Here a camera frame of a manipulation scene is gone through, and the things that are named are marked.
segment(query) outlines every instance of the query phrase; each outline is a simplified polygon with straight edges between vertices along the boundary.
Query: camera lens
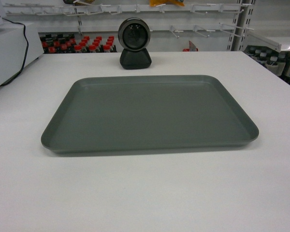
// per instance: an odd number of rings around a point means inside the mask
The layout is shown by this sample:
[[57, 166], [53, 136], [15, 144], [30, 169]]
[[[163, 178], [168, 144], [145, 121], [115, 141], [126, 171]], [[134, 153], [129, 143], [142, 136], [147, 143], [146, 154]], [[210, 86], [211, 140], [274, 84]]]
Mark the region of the camera lens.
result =
[[130, 51], [140, 51], [149, 43], [150, 31], [148, 25], [139, 18], [129, 18], [119, 27], [120, 44]]

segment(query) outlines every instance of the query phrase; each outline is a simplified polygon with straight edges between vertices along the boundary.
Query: webcam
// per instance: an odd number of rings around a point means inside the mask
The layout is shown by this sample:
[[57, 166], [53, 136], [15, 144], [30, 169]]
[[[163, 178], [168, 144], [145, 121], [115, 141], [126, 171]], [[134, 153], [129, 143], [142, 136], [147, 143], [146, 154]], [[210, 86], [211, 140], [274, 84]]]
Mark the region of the webcam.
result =
[[146, 49], [150, 41], [148, 25], [139, 18], [128, 18], [118, 30], [118, 40], [123, 46], [120, 64], [124, 69], [144, 69], [151, 65]]

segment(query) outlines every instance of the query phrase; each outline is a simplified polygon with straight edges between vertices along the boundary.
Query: power cord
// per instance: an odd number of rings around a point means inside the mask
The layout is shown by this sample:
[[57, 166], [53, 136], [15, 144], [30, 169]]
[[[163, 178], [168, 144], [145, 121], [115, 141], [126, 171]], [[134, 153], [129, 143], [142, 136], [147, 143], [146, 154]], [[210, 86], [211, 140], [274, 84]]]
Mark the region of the power cord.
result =
[[28, 48], [29, 48], [29, 42], [28, 42], [28, 39], [26, 37], [26, 25], [23, 24], [23, 23], [18, 23], [18, 22], [13, 22], [11, 20], [8, 20], [6, 18], [2, 18], [10, 23], [14, 23], [14, 24], [20, 24], [20, 25], [23, 25], [24, 26], [24, 37], [25, 37], [25, 40], [26, 40], [26, 43], [27, 43], [27, 46], [26, 46], [26, 51], [25, 51], [25, 56], [24, 56], [24, 60], [23, 60], [23, 64], [21, 66], [21, 69], [18, 71], [18, 73], [16, 73], [14, 76], [12, 76], [9, 80], [7, 80], [6, 82], [4, 82], [1, 86], [6, 86], [8, 84], [10, 84], [12, 81], [14, 81], [20, 74], [21, 72], [23, 71], [24, 67], [25, 67], [25, 63], [26, 63], [26, 58], [27, 58], [27, 53], [28, 53]]

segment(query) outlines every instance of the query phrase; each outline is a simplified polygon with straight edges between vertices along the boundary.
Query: yellow package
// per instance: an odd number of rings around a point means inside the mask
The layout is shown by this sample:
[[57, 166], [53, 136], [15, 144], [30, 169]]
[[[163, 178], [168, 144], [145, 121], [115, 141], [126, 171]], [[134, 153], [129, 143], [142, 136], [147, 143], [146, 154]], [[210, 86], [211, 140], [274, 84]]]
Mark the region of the yellow package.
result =
[[178, 6], [185, 6], [184, 0], [149, 0], [149, 6], [159, 6], [161, 4], [165, 4], [167, 2], [170, 2], [172, 4], [178, 5]]

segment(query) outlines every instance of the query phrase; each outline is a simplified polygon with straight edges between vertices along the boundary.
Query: shelf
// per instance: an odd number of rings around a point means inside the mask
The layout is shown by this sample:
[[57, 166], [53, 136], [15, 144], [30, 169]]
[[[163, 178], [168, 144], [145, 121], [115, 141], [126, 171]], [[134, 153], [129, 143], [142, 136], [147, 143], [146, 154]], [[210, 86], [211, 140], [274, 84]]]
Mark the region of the shelf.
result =
[[186, 4], [184, 7], [176, 5], [162, 4], [156, 7], [150, 7], [145, 4], [132, 5], [84, 5], [84, 6], [55, 6], [55, 5], [40, 5], [40, 4], [5, 4], [3, 7], [7, 15], [96, 15], [101, 13], [120, 14], [123, 12], [175, 12], [186, 11], [195, 14], [207, 14], [209, 11], [219, 13], [237, 14], [241, 13], [241, 7], [247, 4]]
[[247, 33], [245, 44], [266, 46], [277, 52], [290, 51], [290, 29], [250, 30]]

